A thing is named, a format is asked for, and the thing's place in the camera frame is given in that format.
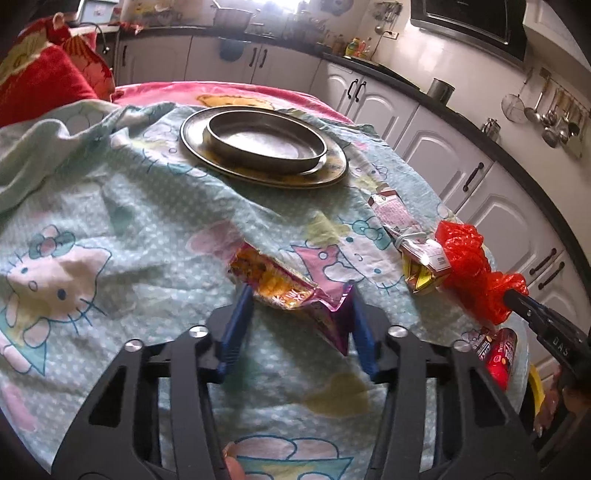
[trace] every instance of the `light blue cloth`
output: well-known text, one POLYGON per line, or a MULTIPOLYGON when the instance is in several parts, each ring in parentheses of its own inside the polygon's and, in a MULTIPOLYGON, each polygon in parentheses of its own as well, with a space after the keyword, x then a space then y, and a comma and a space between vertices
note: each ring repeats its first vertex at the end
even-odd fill
MULTIPOLYGON (((172 340, 230 303, 226 263, 242 236, 325 288, 354 279, 367 303, 425 340, 449 345, 476 326, 444 294, 407 290, 368 194, 387 182, 427 232, 453 215, 371 127, 293 111, 337 140, 350 172, 325 189, 280 190, 193 167, 179 128, 196 110, 84 100, 0 130, 0 408, 47 469, 126 340, 172 340)), ((508 391, 518 407, 527 340, 522 321, 508 326, 519 336, 508 391)), ((384 398, 355 354, 260 305, 235 371, 212 388, 222 444, 238 441, 245 469, 275 480, 361 479, 384 398)), ((167 401, 163 388, 171 465, 167 401)), ((424 468, 433 390, 428 405, 424 468)))

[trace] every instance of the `chip packet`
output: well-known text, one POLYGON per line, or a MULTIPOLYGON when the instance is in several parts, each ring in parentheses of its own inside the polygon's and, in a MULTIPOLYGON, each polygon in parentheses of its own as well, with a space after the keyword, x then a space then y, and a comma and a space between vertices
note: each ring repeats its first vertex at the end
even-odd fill
POLYGON ((348 305, 352 284, 345 284, 341 297, 335 300, 316 283, 247 242, 238 248, 228 268, 233 278, 252 287, 261 303, 311 318, 331 345, 343 355, 348 354, 353 326, 348 305))

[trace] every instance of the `steel bowl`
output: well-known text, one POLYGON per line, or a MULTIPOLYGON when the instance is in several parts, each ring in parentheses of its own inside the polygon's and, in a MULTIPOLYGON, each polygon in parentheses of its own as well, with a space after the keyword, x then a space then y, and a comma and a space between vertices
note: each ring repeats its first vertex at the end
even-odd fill
POLYGON ((221 112, 209 119, 203 137, 224 160, 280 174, 311 170, 327 151, 306 123, 273 112, 221 112))
POLYGON ((249 10, 220 7, 220 4, 216 0, 213 0, 212 8, 216 9, 216 14, 213 17, 213 26, 225 28, 226 30, 244 32, 248 28, 248 25, 250 25, 252 17, 256 15, 256 12, 249 10))

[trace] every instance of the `range hood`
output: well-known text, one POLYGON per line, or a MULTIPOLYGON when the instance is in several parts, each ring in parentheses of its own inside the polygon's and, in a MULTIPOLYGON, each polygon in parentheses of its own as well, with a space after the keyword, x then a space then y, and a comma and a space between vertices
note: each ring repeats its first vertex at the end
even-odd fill
POLYGON ((453 37, 522 66, 525 0, 412 0, 412 25, 453 37))

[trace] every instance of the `red plastic bag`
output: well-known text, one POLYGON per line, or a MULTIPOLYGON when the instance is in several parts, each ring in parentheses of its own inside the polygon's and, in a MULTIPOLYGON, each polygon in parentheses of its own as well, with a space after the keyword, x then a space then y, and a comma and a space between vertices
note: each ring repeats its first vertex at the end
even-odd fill
POLYGON ((482 249, 484 237, 473 225, 441 222, 435 239, 452 266, 443 285, 454 292, 476 320, 499 325, 511 313, 503 302, 505 292, 514 288, 523 295, 529 294, 523 275, 491 271, 482 249))

